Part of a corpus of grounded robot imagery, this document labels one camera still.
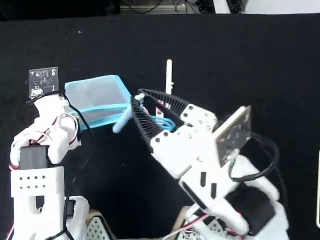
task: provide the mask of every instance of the circuit board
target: circuit board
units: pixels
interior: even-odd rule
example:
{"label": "circuit board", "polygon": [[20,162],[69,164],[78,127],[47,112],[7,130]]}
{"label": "circuit board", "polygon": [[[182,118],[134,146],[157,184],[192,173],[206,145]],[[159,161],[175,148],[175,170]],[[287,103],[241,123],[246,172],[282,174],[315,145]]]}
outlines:
{"label": "circuit board", "polygon": [[29,98],[59,89],[58,67],[29,70]]}

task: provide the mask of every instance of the white wall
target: white wall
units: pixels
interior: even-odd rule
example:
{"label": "white wall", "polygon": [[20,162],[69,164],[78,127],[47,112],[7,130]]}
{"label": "white wall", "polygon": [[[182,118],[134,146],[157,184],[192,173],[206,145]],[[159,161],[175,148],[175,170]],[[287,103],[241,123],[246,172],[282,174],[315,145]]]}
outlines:
{"label": "white wall", "polygon": [[248,0],[247,14],[320,13],[320,0]]}

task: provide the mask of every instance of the white plastic part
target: white plastic part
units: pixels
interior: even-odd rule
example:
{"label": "white plastic part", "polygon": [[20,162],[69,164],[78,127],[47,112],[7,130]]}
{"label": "white plastic part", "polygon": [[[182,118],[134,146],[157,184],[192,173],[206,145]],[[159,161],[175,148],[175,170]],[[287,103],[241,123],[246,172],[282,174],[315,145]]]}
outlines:
{"label": "white plastic part", "polygon": [[61,128],[55,127],[50,132],[52,142],[48,148],[50,162],[58,164],[62,161],[69,150],[68,133]]}
{"label": "white plastic part", "polygon": [[[143,93],[140,93],[134,98],[138,100],[140,103],[143,102],[145,95]],[[126,108],[126,110],[123,112],[119,120],[113,125],[112,131],[117,134],[121,131],[121,129],[126,125],[126,123],[129,121],[129,119],[132,118],[132,110],[131,110],[131,104]]]}
{"label": "white plastic part", "polygon": [[172,94],[173,82],[172,82],[172,60],[166,61],[166,75],[165,75],[165,93]]}
{"label": "white plastic part", "polygon": [[[49,237],[61,231],[64,187],[62,166],[11,172],[14,240],[43,240],[45,236]],[[42,212],[39,212],[36,208],[36,196],[42,195],[45,205]]]}
{"label": "white plastic part", "polygon": [[[168,59],[166,61],[166,74],[165,74],[165,93],[170,94],[172,93],[173,88],[173,82],[172,82],[172,60]],[[159,109],[155,108],[155,116],[159,118],[164,117],[164,113]]]}
{"label": "white plastic part", "polygon": [[318,159],[318,185],[316,194],[316,226],[320,228],[320,151]]}
{"label": "white plastic part", "polygon": [[86,228],[86,240],[111,240],[100,217],[93,217]]}
{"label": "white plastic part", "polygon": [[64,191],[64,168],[51,167],[11,171],[11,196],[43,196]]}
{"label": "white plastic part", "polygon": [[214,4],[214,10],[216,14],[230,13],[230,9],[226,0],[213,0],[213,4]]}

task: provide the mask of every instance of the red wire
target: red wire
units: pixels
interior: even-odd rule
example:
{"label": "red wire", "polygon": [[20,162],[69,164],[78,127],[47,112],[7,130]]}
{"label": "red wire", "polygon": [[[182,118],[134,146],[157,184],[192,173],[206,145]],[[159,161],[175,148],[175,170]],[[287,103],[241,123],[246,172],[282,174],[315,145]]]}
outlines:
{"label": "red wire", "polygon": [[5,240],[8,240],[8,238],[10,237],[10,232],[11,232],[11,230],[12,230],[13,227],[14,227],[14,224],[12,223],[9,231],[8,231],[8,232],[6,233],[6,235],[5,235]]}
{"label": "red wire", "polygon": [[9,163],[9,168],[11,168],[12,170],[19,170],[19,167],[14,166],[11,163]]}
{"label": "red wire", "polygon": [[[53,121],[53,123],[51,124],[51,126],[55,125],[57,122],[58,117],[55,118],[55,120]],[[40,141],[42,138],[44,138],[45,135],[42,135],[41,137],[39,137],[36,141],[31,142],[31,145],[35,145],[38,141]]]}

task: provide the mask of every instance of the black cloth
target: black cloth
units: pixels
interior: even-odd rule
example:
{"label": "black cloth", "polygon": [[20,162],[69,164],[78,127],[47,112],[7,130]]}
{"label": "black cloth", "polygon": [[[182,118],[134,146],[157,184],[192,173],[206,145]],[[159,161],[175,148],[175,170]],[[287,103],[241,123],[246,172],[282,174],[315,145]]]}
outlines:
{"label": "black cloth", "polygon": [[[37,116],[36,108],[25,104],[28,70],[58,66],[61,89],[65,82],[117,74],[135,94],[138,88],[164,91],[166,60],[172,59],[175,95],[220,118],[252,105],[253,130],[280,148],[291,239],[319,238],[319,23],[319,14],[0,23],[0,235],[13,221],[10,145]],[[118,238],[169,233],[181,207],[192,201],[150,156],[135,124],[131,121],[120,134],[113,134],[110,125],[94,133],[98,154],[73,194],[100,210]],[[67,185],[91,150],[84,132],[82,149],[63,160]],[[258,157],[252,158],[257,167],[269,164]],[[270,179],[279,188],[274,173]]]}

